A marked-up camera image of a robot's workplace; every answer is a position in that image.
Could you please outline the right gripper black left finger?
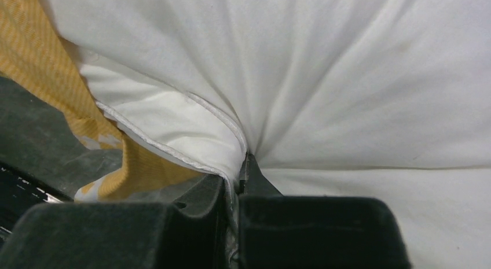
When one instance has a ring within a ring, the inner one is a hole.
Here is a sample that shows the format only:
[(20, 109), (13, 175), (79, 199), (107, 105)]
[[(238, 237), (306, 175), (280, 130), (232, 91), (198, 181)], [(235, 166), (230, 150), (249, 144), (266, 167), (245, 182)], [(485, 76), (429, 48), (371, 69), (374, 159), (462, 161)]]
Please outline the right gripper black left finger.
[(30, 208), (2, 268), (225, 268), (225, 185), (207, 175), (174, 202)]

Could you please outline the white pillow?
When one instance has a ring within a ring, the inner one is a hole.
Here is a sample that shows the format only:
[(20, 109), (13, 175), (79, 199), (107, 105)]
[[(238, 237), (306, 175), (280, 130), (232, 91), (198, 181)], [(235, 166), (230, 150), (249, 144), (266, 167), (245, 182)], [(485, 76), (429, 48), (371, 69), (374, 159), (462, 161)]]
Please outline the white pillow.
[(386, 203), (414, 268), (490, 267), (490, 0), (39, 0), (104, 116), (226, 183)]

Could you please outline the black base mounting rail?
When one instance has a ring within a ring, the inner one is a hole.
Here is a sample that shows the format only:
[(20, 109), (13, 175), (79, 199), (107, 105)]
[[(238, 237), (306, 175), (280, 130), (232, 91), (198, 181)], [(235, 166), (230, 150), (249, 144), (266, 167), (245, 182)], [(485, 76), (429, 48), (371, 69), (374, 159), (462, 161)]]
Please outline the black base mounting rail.
[(1, 162), (1, 245), (23, 214), (37, 204), (73, 202), (33, 175)]

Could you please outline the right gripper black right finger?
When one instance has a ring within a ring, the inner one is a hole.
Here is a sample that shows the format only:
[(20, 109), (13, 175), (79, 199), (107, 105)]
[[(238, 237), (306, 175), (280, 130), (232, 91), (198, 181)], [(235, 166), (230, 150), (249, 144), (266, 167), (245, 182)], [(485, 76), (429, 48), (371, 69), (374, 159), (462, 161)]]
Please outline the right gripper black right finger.
[(240, 171), (240, 268), (411, 268), (397, 220), (376, 198), (285, 196), (252, 154)]

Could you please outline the blue orange cartoon pillowcase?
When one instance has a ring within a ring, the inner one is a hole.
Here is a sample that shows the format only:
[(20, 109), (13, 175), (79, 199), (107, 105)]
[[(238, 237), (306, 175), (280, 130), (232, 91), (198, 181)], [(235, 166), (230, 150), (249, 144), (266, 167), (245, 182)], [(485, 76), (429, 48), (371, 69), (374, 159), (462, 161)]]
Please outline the blue orange cartoon pillowcase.
[(1, 0), (1, 74), (61, 111), (89, 149), (120, 149), (122, 165), (81, 187), (79, 202), (116, 201), (198, 177), (145, 149), (97, 107), (38, 0)]

